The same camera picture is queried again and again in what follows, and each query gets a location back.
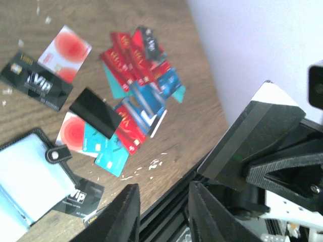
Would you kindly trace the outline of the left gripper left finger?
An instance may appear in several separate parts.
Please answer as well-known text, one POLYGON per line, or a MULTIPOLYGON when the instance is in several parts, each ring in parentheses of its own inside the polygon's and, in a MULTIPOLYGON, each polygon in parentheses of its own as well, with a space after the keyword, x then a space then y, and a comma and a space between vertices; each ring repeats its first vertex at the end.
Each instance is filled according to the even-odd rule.
POLYGON ((102 213, 71 241, 139 241, 139 184, 128 184, 102 213))

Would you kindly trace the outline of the black leather card holder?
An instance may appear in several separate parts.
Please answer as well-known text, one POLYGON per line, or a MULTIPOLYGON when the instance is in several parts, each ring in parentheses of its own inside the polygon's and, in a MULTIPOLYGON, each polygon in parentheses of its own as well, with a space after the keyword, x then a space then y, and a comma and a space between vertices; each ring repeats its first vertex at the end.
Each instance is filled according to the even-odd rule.
POLYGON ((40 128, 1 145, 1 241, 17 241, 78 182, 66 164, 66 146, 55 147, 40 128))

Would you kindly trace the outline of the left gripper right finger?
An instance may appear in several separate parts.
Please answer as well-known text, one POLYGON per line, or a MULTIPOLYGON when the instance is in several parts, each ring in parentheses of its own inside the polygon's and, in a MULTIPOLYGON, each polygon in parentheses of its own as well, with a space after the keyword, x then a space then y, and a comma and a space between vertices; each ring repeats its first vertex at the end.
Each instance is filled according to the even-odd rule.
POLYGON ((192 241, 261 241, 235 217, 200 182, 189 184, 189 227, 192 241))

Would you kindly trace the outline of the black VIP card pile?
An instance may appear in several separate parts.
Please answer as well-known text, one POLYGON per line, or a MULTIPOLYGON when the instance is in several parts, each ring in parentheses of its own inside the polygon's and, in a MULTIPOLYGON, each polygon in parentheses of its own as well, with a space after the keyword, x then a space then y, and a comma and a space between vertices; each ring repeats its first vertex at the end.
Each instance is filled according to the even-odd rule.
POLYGON ((244 190, 245 165, 275 151, 305 115, 279 86, 265 81, 197 172, 236 191, 244 190))

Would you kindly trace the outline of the red card with gold text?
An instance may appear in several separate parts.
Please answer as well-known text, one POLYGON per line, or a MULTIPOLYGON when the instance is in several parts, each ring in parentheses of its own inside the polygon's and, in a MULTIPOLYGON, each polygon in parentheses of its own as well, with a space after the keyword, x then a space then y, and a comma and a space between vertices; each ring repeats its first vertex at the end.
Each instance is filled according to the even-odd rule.
POLYGON ((116 135, 126 150, 133 155, 146 141, 146 135, 124 104, 120 103, 116 107, 116 112, 122 118, 118 128, 116 129, 116 135))

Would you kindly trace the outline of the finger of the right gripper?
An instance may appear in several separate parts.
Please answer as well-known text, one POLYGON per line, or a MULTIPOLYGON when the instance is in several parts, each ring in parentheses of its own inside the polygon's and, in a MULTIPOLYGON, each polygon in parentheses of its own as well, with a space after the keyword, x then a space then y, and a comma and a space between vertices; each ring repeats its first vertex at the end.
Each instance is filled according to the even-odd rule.
POLYGON ((246 169, 246 182, 312 212, 322 211, 322 139, 263 157, 246 169))

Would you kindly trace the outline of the plain black card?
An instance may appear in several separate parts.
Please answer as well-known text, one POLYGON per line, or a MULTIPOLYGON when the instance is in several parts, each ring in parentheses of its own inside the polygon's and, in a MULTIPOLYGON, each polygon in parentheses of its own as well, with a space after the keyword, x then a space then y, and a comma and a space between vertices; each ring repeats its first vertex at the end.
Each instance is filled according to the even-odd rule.
POLYGON ((122 121, 122 117, 88 87, 80 93, 69 110, 108 139, 122 121))

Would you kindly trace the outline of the white card red circle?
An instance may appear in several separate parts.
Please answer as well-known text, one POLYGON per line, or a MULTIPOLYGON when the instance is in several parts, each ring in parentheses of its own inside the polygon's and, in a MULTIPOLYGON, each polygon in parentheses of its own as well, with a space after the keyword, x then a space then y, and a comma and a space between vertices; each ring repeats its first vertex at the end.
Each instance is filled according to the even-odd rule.
POLYGON ((85 121, 72 112, 67 112, 55 144, 67 145, 72 151, 82 153, 85 121))

